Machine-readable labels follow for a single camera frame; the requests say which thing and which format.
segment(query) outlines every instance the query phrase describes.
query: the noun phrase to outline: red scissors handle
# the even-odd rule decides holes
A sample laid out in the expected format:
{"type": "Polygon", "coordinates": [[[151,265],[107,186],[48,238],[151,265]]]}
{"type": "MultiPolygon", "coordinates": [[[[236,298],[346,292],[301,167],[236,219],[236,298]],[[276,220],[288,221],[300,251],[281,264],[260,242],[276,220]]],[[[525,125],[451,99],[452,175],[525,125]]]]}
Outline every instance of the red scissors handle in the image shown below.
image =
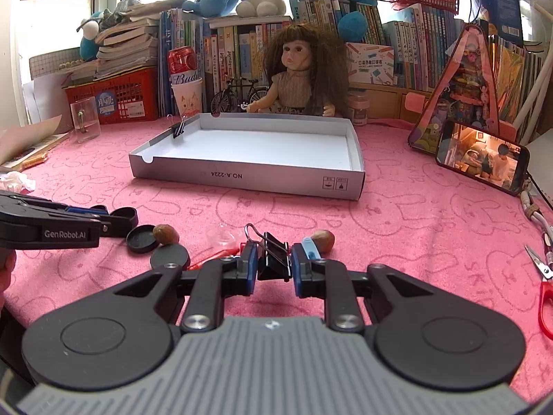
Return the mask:
{"type": "Polygon", "coordinates": [[[547,300],[553,302],[553,282],[542,281],[540,285],[540,301],[539,301],[539,312],[537,313],[537,322],[540,325],[541,331],[553,340],[553,332],[549,330],[544,320],[544,304],[547,300]]]}

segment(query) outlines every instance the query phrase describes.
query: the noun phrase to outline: smartphone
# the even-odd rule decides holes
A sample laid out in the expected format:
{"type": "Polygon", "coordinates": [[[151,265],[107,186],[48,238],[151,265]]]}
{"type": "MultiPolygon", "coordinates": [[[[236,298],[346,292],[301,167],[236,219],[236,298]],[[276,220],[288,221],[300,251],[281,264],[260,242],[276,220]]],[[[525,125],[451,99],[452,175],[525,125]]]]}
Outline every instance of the smartphone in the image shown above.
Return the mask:
{"type": "Polygon", "coordinates": [[[511,195],[522,191],[530,153],[524,147],[485,131],[446,120],[436,161],[511,195]]]}

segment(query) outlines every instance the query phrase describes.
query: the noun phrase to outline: paper cup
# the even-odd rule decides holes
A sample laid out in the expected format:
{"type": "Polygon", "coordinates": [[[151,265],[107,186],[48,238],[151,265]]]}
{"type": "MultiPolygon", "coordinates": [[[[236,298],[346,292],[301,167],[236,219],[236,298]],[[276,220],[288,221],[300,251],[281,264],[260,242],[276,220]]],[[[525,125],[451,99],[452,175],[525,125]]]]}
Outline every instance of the paper cup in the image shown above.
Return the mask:
{"type": "Polygon", "coordinates": [[[202,79],[184,84],[172,84],[179,115],[191,117],[202,112],[202,79]]]}

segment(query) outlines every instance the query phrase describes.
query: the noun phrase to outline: black lens cap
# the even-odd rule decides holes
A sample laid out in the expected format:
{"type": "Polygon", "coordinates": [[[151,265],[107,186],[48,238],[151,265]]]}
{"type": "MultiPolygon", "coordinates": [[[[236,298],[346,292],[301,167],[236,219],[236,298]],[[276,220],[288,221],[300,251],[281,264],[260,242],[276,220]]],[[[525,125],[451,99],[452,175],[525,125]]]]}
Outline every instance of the black lens cap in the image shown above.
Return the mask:
{"type": "Polygon", "coordinates": [[[159,268],[167,264],[181,265],[183,269],[188,268],[190,265],[188,250],[178,243],[160,246],[151,255],[150,265],[152,268],[159,268]]]}
{"type": "Polygon", "coordinates": [[[131,230],[126,236],[126,246],[137,254],[149,253],[159,243],[154,238],[154,225],[153,224],[141,224],[133,230],[131,230]]]}

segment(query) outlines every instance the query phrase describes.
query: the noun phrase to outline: sticker label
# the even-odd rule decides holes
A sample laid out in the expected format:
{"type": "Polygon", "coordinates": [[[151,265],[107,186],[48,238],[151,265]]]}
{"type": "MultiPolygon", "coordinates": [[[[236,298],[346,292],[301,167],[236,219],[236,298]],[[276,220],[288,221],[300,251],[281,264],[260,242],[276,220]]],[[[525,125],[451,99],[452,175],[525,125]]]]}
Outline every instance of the sticker label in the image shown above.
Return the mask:
{"type": "Polygon", "coordinates": [[[322,188],[327,190],[334,190],[336,184],[336,178],[333,176],[324,176],[322,179],[322,188]]]}
{"type": "Polygon", "coordinates": [[[347,178],[346,177],[337,177],[336,178],[336,190],[347,190],[347,178]]]}
{"type": "Polygon", "coordinates": [[[115,94],[110,91],[102,92],[100,95],[96,96],[96,106],[98,107],[99,115],[104,117],[110,116],[117,108],[115,94]]]}
{"type": "Polygon", "coordinates": [[[145,117],[144,103],[142,101],[135,101],[133,103],[125,103],[126,116],[128,118],[145,117]]]}

